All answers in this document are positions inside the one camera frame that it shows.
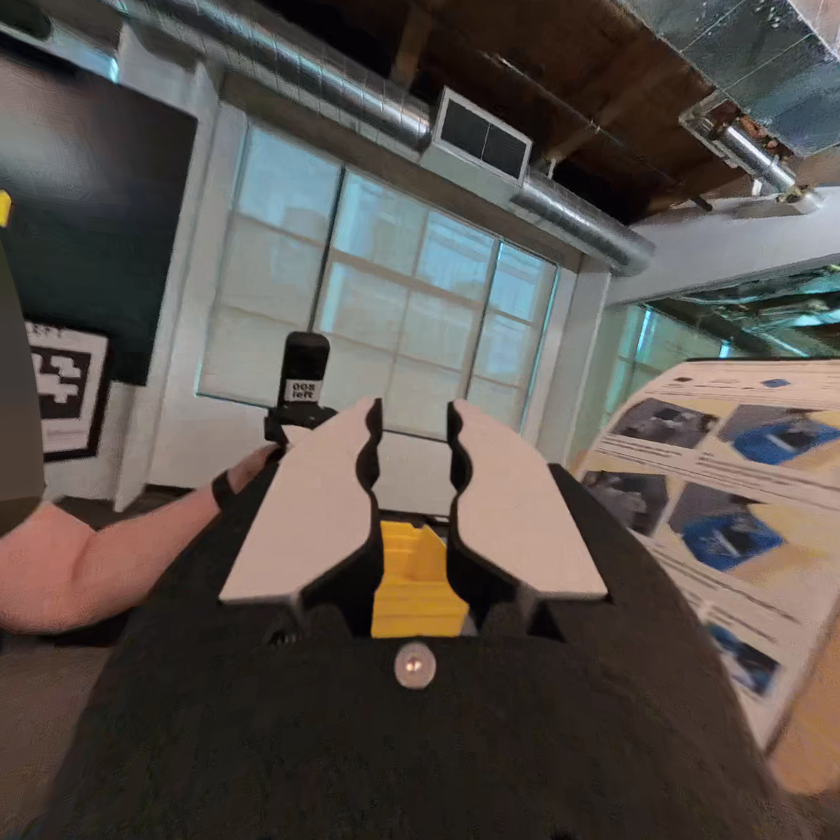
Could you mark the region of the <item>white ceiling vent unit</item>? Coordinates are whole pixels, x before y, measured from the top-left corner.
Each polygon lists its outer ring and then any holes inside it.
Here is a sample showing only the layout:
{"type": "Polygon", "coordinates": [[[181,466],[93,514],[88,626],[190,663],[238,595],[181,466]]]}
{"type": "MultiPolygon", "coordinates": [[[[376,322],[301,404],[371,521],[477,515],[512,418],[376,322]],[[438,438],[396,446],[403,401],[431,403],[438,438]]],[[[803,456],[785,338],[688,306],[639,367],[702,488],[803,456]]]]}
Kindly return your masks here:
{"type": "Polygon", "coordinates": [[[527,135],[445,87],[418,163],[489,203],[505,206],[524,185],[531,151],[527,135]]]}

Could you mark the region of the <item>person's left forearm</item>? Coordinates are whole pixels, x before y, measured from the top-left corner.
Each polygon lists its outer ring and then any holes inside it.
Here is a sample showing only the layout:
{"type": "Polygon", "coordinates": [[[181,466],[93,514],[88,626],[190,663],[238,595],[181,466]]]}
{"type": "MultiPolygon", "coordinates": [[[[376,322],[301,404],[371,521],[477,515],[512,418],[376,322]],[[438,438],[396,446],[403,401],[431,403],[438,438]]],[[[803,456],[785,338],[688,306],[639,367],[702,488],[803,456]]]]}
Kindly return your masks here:
{"type": "Polygon", "coordinates": [[[62,634],[140,604],[219,513],[212,488],[94,531],[52,503],[1,539],[1,627],[62,634]]]}

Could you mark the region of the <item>yellow plastic bin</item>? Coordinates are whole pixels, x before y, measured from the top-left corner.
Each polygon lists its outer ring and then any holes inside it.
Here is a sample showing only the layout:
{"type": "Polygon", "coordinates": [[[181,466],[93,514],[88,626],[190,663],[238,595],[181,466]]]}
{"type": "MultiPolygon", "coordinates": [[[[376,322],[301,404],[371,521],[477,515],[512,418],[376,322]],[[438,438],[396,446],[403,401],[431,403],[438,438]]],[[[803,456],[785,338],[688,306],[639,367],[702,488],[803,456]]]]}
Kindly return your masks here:
{"type": "Polygon", "coordinates": [[[447,545],[428,526],[383,521],[384,573],[374,595],[373,638],[456,637],[468,614],[447,577],[447,545]]]}

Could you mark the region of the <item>wooden instruction sheet board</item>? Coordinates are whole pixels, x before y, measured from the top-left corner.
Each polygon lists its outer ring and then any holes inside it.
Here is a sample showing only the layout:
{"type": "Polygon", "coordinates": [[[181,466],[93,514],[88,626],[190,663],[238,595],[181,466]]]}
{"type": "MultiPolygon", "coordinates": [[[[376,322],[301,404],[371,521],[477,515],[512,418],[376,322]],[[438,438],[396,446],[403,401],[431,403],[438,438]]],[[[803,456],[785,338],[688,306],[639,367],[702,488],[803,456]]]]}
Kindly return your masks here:
{"type": "Polygon", "coordinates": [[[838,793],[839,360],[692,360],[576,478],[694,609],[784,786],[838,793]]]}

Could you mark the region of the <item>black partition panel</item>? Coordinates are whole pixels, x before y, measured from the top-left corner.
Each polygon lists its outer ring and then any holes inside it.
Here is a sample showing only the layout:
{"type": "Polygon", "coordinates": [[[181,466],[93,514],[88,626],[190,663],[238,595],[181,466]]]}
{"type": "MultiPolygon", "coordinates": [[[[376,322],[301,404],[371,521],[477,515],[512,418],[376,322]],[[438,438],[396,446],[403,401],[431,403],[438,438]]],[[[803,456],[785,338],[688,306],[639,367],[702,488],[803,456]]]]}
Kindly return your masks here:
{"type": "Polygon", "coordinates": [[[2,55],[3,247],[24,314],[106,334],[148,379],[194,117],[65,61],[2,55]]]}

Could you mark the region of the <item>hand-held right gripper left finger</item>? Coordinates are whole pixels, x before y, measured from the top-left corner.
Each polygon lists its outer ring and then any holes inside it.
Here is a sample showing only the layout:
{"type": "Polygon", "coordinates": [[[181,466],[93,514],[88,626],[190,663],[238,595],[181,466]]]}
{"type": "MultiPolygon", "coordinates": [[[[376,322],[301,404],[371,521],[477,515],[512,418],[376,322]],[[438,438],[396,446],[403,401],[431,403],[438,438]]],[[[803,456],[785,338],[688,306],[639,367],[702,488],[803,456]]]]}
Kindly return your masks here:
{"type": "Polygon", "coordinates": [[[382,400],[295,436],[219,592],[224,604],[373,603],[384,573],[374,494],[382,400]]]}

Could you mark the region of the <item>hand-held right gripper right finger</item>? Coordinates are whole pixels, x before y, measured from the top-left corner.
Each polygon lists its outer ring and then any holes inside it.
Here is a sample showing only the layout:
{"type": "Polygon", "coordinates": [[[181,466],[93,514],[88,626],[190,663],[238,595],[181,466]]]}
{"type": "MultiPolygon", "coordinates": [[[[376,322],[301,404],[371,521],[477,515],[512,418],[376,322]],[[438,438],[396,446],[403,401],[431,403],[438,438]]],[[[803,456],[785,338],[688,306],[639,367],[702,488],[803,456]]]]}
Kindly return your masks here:
{"type": "Polygon", "coordinates": [[[448,405],[449,582],[464,601],[601,601],[607,586],[550,466],[464,399],[448,405]]]}

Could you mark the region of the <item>person's clothed body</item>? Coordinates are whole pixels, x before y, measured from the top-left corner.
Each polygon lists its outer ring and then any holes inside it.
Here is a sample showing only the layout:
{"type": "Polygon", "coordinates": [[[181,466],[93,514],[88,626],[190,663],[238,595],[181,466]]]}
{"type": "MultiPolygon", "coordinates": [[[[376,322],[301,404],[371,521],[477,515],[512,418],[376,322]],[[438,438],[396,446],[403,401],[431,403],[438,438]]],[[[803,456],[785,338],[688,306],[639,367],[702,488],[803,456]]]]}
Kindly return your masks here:
{"type": "Polygon", "coordinates": [[[1,535],[21,524],[45,491],[43,441],[25,318],[1,253],[1,535]]]}

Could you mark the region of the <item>foil wrapped rectangular duct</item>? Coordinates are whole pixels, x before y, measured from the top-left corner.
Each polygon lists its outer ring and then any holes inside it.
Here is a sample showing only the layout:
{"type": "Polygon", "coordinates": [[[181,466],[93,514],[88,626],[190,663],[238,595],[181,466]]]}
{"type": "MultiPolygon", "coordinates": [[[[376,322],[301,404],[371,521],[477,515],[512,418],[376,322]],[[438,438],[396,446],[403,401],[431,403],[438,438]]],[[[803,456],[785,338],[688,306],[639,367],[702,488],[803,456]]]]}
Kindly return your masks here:
{"type": "Polygon", "coordinates": [[[839,2],[621,1],[801,158],[839,141],[839,2]]]}

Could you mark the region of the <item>person's left hand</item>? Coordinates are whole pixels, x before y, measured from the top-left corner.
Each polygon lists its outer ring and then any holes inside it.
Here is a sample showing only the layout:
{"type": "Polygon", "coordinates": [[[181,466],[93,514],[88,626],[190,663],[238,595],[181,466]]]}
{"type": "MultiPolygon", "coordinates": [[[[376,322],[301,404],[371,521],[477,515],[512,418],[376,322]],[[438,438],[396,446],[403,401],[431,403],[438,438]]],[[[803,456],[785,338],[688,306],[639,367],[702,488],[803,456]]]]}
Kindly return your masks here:
{"type": "Polygon", "coordinates": [[[286,449],[286,444],[268,444],[257,449],[245,458],[242,458],[232,467],[239,467],[247,470],[253,475],[254,479],[268,464],[276,463],[285,454],[286,449]]]}

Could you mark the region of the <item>white framed window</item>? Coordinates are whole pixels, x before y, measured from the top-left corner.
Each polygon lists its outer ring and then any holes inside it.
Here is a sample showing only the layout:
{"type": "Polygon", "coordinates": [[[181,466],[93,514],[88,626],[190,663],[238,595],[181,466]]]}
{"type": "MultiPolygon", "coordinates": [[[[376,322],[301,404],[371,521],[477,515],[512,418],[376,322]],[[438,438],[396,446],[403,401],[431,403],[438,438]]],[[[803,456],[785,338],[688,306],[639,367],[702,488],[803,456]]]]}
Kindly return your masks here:
{"type": "Polygon", "coordinates": [[[287,337],[330,342],[321,403],[382,399],[387,430],[445,435],[458,397],[522,430],[558,267],[251,124],[197,378],[269,407],[287,337]]]}

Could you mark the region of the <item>silver air duct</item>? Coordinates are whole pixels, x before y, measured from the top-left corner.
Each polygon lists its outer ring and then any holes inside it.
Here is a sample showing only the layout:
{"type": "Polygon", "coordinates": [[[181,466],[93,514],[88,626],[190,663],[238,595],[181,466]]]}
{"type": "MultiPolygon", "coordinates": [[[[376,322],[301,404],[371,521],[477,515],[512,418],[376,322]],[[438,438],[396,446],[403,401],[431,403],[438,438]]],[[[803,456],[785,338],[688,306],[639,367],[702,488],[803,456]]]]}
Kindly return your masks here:
{"type": "MultiPolygon", "coordinates": [[[[438,100],[426,104],[394,82],[257,2],[105,1],[121,18],[257,82],[360,137],[419,165],[438,100]]],[[[536,228],[601,260],[613,274],[648,268],[655,244],[529,162],[505,206],[536,228]]]]}

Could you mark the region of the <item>black framed sign stand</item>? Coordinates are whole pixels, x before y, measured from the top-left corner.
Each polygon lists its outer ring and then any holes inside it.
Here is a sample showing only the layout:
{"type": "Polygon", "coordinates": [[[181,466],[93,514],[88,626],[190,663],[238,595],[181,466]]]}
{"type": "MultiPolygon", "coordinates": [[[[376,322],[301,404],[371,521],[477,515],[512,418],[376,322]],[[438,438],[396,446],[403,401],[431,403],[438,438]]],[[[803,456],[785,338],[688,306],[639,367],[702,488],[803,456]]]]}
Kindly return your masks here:
{"type": "Polygon", "coordinates": [[[46,463],[96,457],[109,398],[112,342],[99,331],[26,320],[46,463]]]}

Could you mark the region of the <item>black wrist band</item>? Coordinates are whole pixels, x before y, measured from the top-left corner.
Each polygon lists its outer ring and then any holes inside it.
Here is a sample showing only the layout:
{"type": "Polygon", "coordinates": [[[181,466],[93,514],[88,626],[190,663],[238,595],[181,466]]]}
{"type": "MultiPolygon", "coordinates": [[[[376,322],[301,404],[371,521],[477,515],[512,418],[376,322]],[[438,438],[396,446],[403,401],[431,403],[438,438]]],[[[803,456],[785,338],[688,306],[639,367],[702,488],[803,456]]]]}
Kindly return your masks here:
{"type": "Polygon", "coordinates": [[[253,475],[239,467],[232,467],[218,474],[210,484],[214,503],[219,511],[229,508],[237,495],[244,490],[253,475]]]}

